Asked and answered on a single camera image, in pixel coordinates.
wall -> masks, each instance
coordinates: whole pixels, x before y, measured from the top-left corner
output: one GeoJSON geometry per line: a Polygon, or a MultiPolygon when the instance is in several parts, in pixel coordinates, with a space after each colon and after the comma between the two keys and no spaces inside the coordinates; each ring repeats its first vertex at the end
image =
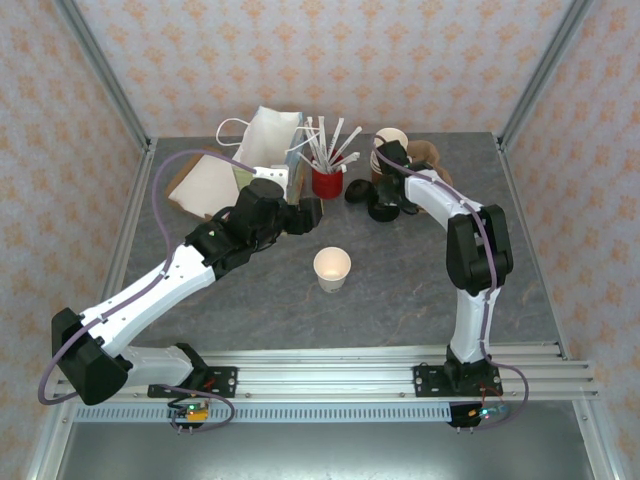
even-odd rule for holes
{"type": "Polygon", "coordinates": [[[571,352],[640,472],[640,5],[596,0],[510,152],[571,352]]]}
{"type": "Polygon", "coordinates": [[[95,302],[139,152],[50,0],[0,5],[0,478],[24,478],[49,324],[95,302]]]}
{"type": "Polygon", "coordinates": [[[212,135],[260,104],[499,133],[570,3],[79,0],[152,136],[212,135]]]}

table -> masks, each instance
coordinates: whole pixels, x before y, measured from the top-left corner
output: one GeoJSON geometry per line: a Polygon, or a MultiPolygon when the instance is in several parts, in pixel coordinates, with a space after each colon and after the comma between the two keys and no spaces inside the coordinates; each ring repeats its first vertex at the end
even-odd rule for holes
{"type": "MultiPolygon", "coordinates": [[[[506,212],[515,267],[495,307],[491,341],[556,341],[551,309],[492,135],[408,136],[438,148],[440,163],[458,190],[481,203],[496,203],[506,212]]],[[[360,151],[362,157],[349,165],[345,188],[353,179],[370,177],[371,141],[371,135],[360,135],[352,143],[349,151],[360,151]]],[[[206,145],[216,142],[211,138],[158,142],[125,285],[165,257],[151,211],[155,171],[172,153],[206,145]]],[[[220,149],[231,156],[235,148],[220,149]]],[[[181,165],[178,161],[168,168],[162,190],[181,165]]],[[[169,230],[182,241],[197,220],[162,203],[169,230]]],[[[247,265],[175,306],[134,344],[166,347],[188,342],[199,351],[446,344],[455,326],[456,293],[445,269],[445,240],[444,230],[426,214],[402,214],[392,223],[380,224],[369,218],[363,205],[347,204],[342,197],[325,201],[325,215],[311,233],[279,238],[247,265]],[[326,246],[346,250],[353,265],[345,286],[331,295],[319,288],[312,266],[315,254],[326,246]]]]}

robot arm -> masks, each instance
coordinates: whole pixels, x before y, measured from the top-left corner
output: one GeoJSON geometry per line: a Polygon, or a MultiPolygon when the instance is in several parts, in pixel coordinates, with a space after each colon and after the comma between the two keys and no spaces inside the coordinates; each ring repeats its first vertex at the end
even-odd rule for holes
{"type": "Polygon", "coordinates": [[[53,318],[54,354],[83,326],[100,319],[58,362],[87,405],[105,401],[124,386],[202,387],[207,366],[188,345],[157,349],[129,347],[129,343],[178,302],[274,244],[281,232],[301,235],[318,225],[322,217],[320,200],[302,199],[300,205],[293,206],[284,201],[283,195],[277,183],[254,179],[241,190],[233,208],[187,235],[171,261],[80,315],[67,308],[53,318]],[[149,289],[152,282],[157,283],[149,289]],[[110,310],[119,305],[122,307],[111,314],[110,310]]]}
{"type": "Polygon", "coordinates": [[[447,272],[457,288],[456,327],[447,348],[443,383],[457,395],[477,394],[480,384],[491,385],[494,369],[482,349],[488,348],[493,308],[505,277],[513,270],[513,257],[504,211],[497,205],[483,206],[444,184],[427,164],[411,164],[398,141],[383,144],[378,151],[404,171],[381,163],[383,177],[378,191],[389,202],[407,208],[418,205],[447,232],[447,272]],[[409,175],[419,171],[420,176],[409,175]],[[470,210],[482,221],[488,236],[497,285],[491,291],[489,259],[470,210]],[[483,329],[485,315],[486,325],[483,329]]]}

red cup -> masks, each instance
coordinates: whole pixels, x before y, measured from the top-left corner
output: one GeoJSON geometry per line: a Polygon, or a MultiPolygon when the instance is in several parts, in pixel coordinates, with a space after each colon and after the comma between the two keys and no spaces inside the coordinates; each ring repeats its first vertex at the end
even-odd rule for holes
{"type": "Polygon", "coordinates": [[[331,200],[342,194],[343,175],[342,170],[336,173],[320,173],[311,169],[311,188],[313,193],[324,200],[331,200]]]}

white paper cup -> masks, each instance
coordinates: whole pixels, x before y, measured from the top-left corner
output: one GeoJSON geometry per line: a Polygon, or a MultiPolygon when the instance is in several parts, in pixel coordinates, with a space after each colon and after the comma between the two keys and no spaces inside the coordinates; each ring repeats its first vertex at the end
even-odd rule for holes
{"type": "MultiPolygon", "coordinates": [[[[409,139],[402,130],[398,130],[397,128],[383,128],[376,132],[376,136],[384,138],[387,142],[398,140],[405,150],[409,146],[409,139]]],[[[377,148],[382,145],[382,140],[376,138],[374,139],[374,143],[377,148]]],[[[376,173],[382,173],[380,171],[380,165],[378,164],[378,156],[375,151],[371,151],[371,159],[369,163],[371,164],[371,170],[376,173]]]]}
{"type": "Polygon", "coordinates": [[[340,290],[351,270],[351,258],[341,248],[323,248],[313,259],[313,269],[318,275],[320,287],[325,292],[334,293],[340,290]]]}

